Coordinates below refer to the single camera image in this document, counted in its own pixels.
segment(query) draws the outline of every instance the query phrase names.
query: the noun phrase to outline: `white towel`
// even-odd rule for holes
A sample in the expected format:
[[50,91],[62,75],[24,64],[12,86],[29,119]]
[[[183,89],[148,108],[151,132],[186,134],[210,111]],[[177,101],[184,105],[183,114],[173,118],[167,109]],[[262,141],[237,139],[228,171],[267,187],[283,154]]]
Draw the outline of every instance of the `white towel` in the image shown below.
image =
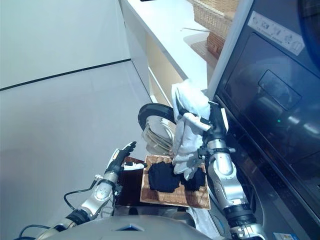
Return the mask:
[[174,173],[181,174],[186,180],[192,179],[202,162],[198,158],[198,148],[203,144],[203,130],[191,120],[179,115],[183,108],[190,113],[209,119],[210,105],[208,98],[195,88],[190,79],[172,85],[171,89],[174,120],[176,122],[172,151],[174,158]]

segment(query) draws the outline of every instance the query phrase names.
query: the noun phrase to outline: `rattan basket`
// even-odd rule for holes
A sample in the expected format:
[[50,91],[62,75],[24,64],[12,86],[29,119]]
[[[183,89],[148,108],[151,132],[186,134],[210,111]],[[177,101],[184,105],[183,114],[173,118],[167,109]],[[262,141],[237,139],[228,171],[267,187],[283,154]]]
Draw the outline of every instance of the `rattan basket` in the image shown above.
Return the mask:
[[194,20],[226,39],[239,0],[188,0],[193,5]]
[[194,20],[211,32],[206,39],[208,50],[219,58],[239,0],[188,0],[193,5]]
[[220,57],[224,44],[225,39],[213,32],[210,32],[209,36],[206,38],[206,46],[209,52],[212,53],[217,59]]

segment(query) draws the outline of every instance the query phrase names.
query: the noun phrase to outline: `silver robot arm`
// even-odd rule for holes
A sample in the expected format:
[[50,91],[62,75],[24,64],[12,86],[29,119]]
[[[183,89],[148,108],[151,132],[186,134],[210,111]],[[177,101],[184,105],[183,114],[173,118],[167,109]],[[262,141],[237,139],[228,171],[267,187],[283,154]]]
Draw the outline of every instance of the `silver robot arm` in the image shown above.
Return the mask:
[[44,240],[69,228],[92,221],[97,218],[102,208],[110,209],[108,214],[111,216],[113,212],[114,195],[116,196],[120,191],[120,189],[117,188],[117,182],[121,171],[130,171],[145,167],[145,165],[140,163],[139,165],[123,165],[125,157],[129,156],[135,147],[136,142],[133,141],[126,145],[122,150],[116,149],[111,156],[104,176],[95,176],[95,181],[97,182],[99,180],[99,182],[94,188],[91,196],[78,208],[74,209],[67,217],[42,233],[36,240]]
[[257,223],[249,207],[245,192],[237,179],[237,169],[230,153],[235,149],[226,145],[228,122],[224,109],[211,105],[209,119],[211,128],[203,135],[199,157],[208,159],[208,175],[214,184],[214,191],[230,227],[232,239],[262,239],[266,234]]

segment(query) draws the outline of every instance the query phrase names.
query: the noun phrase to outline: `gray floor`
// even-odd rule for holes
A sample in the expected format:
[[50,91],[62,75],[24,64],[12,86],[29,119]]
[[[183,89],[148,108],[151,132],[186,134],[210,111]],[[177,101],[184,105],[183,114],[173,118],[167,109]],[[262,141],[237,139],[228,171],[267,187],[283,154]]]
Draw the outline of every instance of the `gray floor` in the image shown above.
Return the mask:
[[[147,153],[137,115],[150,99],[131,62],[15,87],[0,92],[0,101],[3,240],[67,215],[64,193],[103,174],[115,148],[138,141],[132,156]],[[69,199],[77,205],[85,197]]]

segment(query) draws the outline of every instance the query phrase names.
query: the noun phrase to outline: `woven tray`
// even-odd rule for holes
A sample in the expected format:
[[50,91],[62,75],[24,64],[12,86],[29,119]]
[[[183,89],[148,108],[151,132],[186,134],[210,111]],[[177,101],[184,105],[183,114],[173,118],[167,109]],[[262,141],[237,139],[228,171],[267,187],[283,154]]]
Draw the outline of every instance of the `woven tray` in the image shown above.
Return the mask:
[[[143,203],[162,204],[162,205],[174,205],[182,207],[194,207],[199,209],[210,209],[210,199],[207,190],[208,181],[205,177],[205,186],[201,186],[198,191],[189,191],[185,189],[185,186],[180,184],[174,192],[159,192],[151,190],[149,186],[148,171],[151,164],[160,162],[171,163],[171,158],[162,155],[147,155],[145,162],[148,165],[143,171],[140,201]],[[202,164],[201,168],[206,172],[205,165]]]

